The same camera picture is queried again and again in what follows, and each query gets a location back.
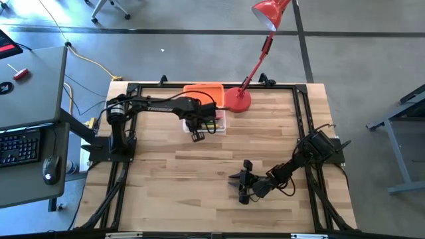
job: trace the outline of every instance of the computer keyboard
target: computer keyboard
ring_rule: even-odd
[[[0,133],[0,168],[39,161],[39,129]]]

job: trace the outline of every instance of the yellow cable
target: yellow cable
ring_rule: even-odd
[[[66,83],[66,82],[64,82],[64,85],[65,86],[68,86],[68,88],[69,88],[69,114],[70,115],[72,115],[72,88],[71,88],[71,86],[70,85],[68,85],[68,83]]]
[[[74,53],[74,55],[76,55],[78,58],[81,58],[83,60],[87,60],[88,62],[91,62],[93,64],[97,64],[98,66],[100,66],[100,68],[104,69],[104,71],[106,71],[112,77],[112,81],[122,80],[122,76],[114,76],[109,70],[107,70],[106,68],[104,68],[104,66],[102,66],[100,63],[95,62],[94,60],[90,60],[89,58],[86,58],[84,56],[80,56],[79,54],[77,54],[76,52],[74,52],[74,50],[72,49],[71,46],[68,46],[68,49],[71,50],[72,53]]]
[[[58,27],[60,33],[62,33],[62,36],[64,37],[65,41],[68,42],[68,39],[65,37],[65,34],[60,29],[60,27],[59,27],[58,23],[56,22],[56,20],[54,20],[54,17],[50,14],[50,12],[47,10],[47,8],[41,2],[41,0],[39,0],[39,2],[41,3],[42,7],[44,7],[44,9],[46,9],[46,11],[50,15],[50,17],[53,19],[53,21],[56,24],[56,26]],[[122,76],[114,76],[109,70],[106,70],[106,68],[104,68],[100,63],[97,63],[94,60],[90,60],[89,58],[80,56],[79,54],[75,53],[74,50],[72,49],[72,47],[70,47],[70,46],[68,46],[68,49],[70,49],[72,51],[72,53],[74,53],[74,55],[76,55],[77,57],[79,57],[79,58],[81,58],[83,60],[87,60],[88,62],[91,62],[93,64],[97,64],[98,66],[100,66],[100,68],[104,69],[104,71],[106,71],[112,77],[112,81],[122,80]]]

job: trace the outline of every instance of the wooden board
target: wooden board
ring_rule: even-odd
[[[315,126],[332,123],[324,85],[307,87]],[[112,82],[108,98],[125,94],[126,88],[127,82]],[[181,90],[144,89],[143,95],[166,98]],[[247,112],[227,112],[226,132],[206,134],[198,143],[183,132],[182,122],[173,114],[139,114],[136,156],[127,178],[120,230],[313,232],[304,170],[293,175],[293,197],[272,191],[258,202],[243,205],[238,202],[237,189],[228,184],[228,176],[241,170],[244,159],[253,162],[257,175],[288,161],[299,137],[290,90],[250,93],[252,105]],[[329,137],[335,135],[333,129],[325,132]],[[103,118],[100,135],[109,134],[110,126]],[[84,224],[103,200],[110,167],[111,163],[100,163],[89,172],[77,226]],[[323,171],[330,201],[355,228],[344,175],[333,165],[324,166]],[[286,190],[292,192],[292,186]],[[323,219],[321,204],[319,211]]]

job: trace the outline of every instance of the gray floor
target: gray floor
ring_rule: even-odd
[[[53,26],[38,1],[10,0],[12,11],[0,14],[3,30],[12,26]],[[106,4],[100,28],[265,30],[250,12],[256,0],[127,0],[131,14]],[[62,26],[95,27],[92,6],[83,0],[43,3]],[[299,0],[306,31],[424,32],[418,0]],[[280,30],[296,30],[288,7]],[[59,33],[8,32],[33,48],[63,45]],[[123,35],[66,33],[78,52],[99,60],[126,80],[242,80],[260,54],[264,36],[255,35]],[[314,81],[324,83],[336,131],[353,142],[345,150],[351,199],[358,227],[365,232],[424,237],[425,191],[389,196],[386,188],[402,182],[386,132],[365,125],[395,107],[398,99],[424,83],[425,38],[307,37]],[[305,82],[297,36],[275,38],[259,69],[279,82]],[[105,95],[110,77],[96,66],[68,55],[67,75]],[[73,82],[82,111],[103,100]],[[64,97],[62,107],[68,108]],[[96,117],[99,106],[80,121]],[[0,235],[65,230],[75,213],[84,181],[66,184],[59,198],[67,209],[46,211],[47,201],[0,210]]]

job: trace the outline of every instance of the computer mouse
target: computer mouse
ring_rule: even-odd
[[[52,155],[42,163],[42,178],[47,185],[53,185],[60,179],[60,157]]]

